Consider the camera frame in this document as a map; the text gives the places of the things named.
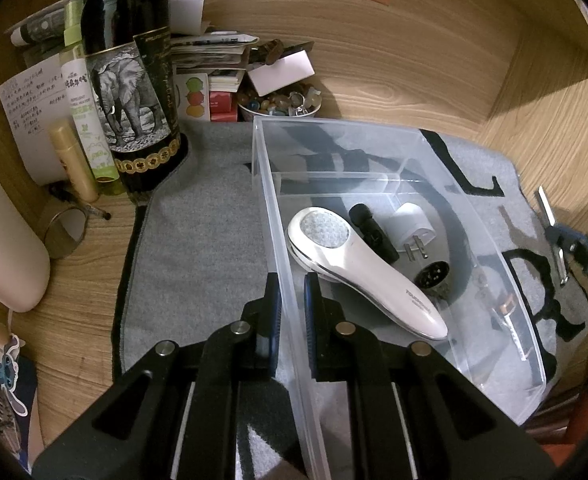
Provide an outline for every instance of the bowl of beads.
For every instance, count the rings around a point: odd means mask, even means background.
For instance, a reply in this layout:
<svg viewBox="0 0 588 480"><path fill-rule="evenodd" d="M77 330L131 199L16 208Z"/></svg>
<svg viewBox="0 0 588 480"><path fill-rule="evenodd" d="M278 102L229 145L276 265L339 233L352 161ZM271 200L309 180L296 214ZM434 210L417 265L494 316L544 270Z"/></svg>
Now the bowl of beads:
<svg viewBox="0 0 588 480"><path fill-rule="evenodd" d="M263 97L253 88L245 88L238 91L236 100L241 115L248 122L256 115L314 117L322 104L320 90L305 83L294 83Z"/></svg>

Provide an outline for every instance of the stack of papers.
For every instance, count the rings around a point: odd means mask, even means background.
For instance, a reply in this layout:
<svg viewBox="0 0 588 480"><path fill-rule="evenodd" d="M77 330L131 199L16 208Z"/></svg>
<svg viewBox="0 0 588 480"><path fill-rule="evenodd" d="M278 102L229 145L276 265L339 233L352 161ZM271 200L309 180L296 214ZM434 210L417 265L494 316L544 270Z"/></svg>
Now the stack of papers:
<svg viewBox="0 0 588 480"><path fill-rule="evenodd" d="M172 38L174 73L206 73L210 91L236 92L247 70L250 46L258 40L236 31Z"/></svg>

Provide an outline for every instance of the red box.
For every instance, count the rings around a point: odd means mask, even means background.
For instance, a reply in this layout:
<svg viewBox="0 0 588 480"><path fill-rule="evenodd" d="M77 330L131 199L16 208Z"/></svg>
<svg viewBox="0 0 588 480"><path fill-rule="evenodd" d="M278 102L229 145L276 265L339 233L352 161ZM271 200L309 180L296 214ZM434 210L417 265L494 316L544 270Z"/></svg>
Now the red box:
<svg viewBox="0 0 588 480"><path fill-rule="evenodd" d="M232 110L231 92L210 92L209 112L212 114L224 114Z"/></svg>
<svg viewBox="0 0 588 480"><path fill-rule="evenodd" d="M210 112L209 120L214 123L235 123L238 122L238 105L236 104L236 97L232 98L231 110L224 113L213 114Z"/></svg>

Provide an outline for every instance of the elephant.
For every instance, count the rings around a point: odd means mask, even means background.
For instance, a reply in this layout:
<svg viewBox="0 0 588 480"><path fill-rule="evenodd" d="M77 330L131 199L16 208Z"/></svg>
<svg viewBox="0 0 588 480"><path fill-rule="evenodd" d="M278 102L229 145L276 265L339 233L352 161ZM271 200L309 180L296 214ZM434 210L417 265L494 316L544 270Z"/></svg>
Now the elephant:
<svg viewBox="0 0 588 480"><path fill-rule="evenodd" d="M100 72L92 70L91 80L99 105L116 136L117 147L122 148L127 144L122 136L123 111L130 121L136 139L145 136L140 123L141 108L149 108L154 115L153 132L163 127L163 110L149 75L136 57L114 60Z"/></svg>

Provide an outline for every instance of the bowl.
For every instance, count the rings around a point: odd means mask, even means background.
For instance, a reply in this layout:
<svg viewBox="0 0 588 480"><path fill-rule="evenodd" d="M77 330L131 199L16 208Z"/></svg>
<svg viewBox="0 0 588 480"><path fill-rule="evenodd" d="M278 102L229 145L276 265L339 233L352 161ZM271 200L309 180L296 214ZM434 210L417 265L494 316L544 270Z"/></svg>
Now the bowl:
<svg viewBox="0 0 588 480"><path fill-rule="evenodd" d="M322 104L323 104L323 102L321 101L321 104L319 104L311 112L308 112L304 115L297 115L297 116L287 116L287 115L285 115L285 116L269 116L266 114L260 114L258 112L254 112L254 111L250 110L249 108L245 108L242 104L239 104L238 107L241 109L241 115L243 116L245 121L247 121L248 123L251 123L253 121L254 116L256 116L256 115L263 116L263 117L277 117L279 119L309 119L309 118L314 117L316 115L317 111L321 109Z"/></svg>

